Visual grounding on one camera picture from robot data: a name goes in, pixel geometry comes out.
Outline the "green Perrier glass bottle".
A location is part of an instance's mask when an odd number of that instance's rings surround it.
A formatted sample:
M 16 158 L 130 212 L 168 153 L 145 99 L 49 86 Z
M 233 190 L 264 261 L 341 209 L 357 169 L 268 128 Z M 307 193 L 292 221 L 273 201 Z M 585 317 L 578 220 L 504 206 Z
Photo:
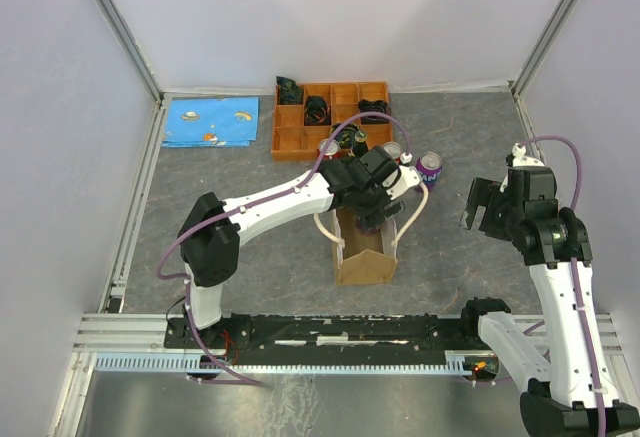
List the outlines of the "green Perrier glass bottle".
M 354 157 L 362 157 L 368 150 L 367 133 L 363 130 L 356 131 L 353 136 L 350 154 Z

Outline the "canvas tote bag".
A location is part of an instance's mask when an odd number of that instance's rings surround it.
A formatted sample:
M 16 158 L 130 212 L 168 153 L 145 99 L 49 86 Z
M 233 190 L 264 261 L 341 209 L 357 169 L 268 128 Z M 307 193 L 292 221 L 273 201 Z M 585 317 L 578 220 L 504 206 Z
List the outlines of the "canvas tote bag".
M 331 242 L 337 286 L 391 283 L 398 266 L 397 249 L 400 240 L 425 210 L 428 202 L 428 188 L 424 183 L 419 188 L 422 200 L 400 229 L 397 229 L 395 220 L 391 218 L 373 231 L 363 231 L 357 224 L 355 214 L 348 210 L 333 210 L 331 228 L 327 228 L 319 214 L 313 215 L 317 229 Z

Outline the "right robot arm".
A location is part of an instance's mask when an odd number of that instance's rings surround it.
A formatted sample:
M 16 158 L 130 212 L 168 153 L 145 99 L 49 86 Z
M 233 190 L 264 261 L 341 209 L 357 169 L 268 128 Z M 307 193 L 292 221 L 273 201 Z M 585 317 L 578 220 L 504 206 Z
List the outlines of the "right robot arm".
M 520 391 L 531 436 L 621 436 L 639 428 L 639 410 L 621 400 L 611 377 L 593 309 L 588 232 L 556 196 L 545 166 L 509 168 L 503 183 L 473 180 L 461 217 L 471 228 L 511 243 L 522 256 L 542 309 L 549 349 L 543 355 L 500 302 L 482 299 L 458 325 L 467 346 L 488 345 Z

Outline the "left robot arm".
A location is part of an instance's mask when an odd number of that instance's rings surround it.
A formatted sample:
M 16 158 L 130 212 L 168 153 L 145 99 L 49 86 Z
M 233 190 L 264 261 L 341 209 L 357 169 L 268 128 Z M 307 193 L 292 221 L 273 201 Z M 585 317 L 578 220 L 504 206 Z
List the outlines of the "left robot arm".
M 201 196 L 179 233 L 189 278 L 187 336 L 201 347 L 219 340 L 223 284 L 249 241 L 298 218 L 341 208 L 374 228 L 403 210 L 401 197 L 419 181 L 413 167 L 376 146 L 361 157 L 322 160 L 316 169 L 253 195 Z

